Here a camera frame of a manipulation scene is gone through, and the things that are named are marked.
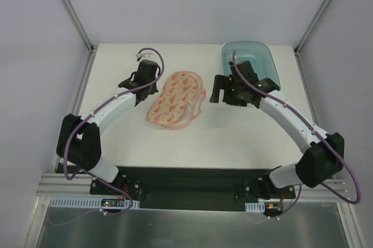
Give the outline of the floral mesh laundry bag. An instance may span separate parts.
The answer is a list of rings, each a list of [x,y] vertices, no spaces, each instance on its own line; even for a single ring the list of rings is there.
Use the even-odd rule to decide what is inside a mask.
[[[168,129],[184,128],[200,115],[205,98],[206,90],[198,74],[175,72],[167,78],[146,120]]]

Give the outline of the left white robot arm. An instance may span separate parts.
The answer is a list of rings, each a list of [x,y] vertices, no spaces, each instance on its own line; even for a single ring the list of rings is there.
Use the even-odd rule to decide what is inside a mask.
[[[90,172],[103,181],[103,188],[111,195],[119,194],[123,181],[117,177],[119,169],[101,153],[101,134],[119,116],[158,92],[156,82],[164,65],[143,59],[130,77],[96,108],[80,116],[64,117],[57,143],[57,155],[66,162]]]

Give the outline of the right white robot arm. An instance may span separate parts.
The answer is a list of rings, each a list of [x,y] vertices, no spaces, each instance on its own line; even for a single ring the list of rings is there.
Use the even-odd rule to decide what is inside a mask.
[[[210,102],[218,103],[219,95],[228,105],[255,106],[270,116],[290,136],[301,151],[296,163],[278,166],[250,185],[251,193],[268,200],[276,198],[288,186],[314,188],[343,169],[344,138],[329,134],[310,123],[291,107],[280,87],[270,78],[259,79],[251,63],[229,63],[231,74],[214,77]]]

